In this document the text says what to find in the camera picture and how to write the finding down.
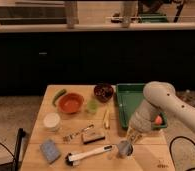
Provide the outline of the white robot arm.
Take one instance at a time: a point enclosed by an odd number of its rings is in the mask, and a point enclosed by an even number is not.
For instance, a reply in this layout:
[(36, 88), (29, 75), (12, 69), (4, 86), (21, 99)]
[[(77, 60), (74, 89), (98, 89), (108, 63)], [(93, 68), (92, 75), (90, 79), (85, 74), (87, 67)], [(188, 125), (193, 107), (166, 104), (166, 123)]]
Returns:
[(178, 98), (172, 84), (149, 82), (143, 88), (143, 96), (144, 99), (129, 120), (126, 138), (131, 144), (152, 130), (152, 123), (161, 112), (174, 114), (195, 133), (195, 107)]

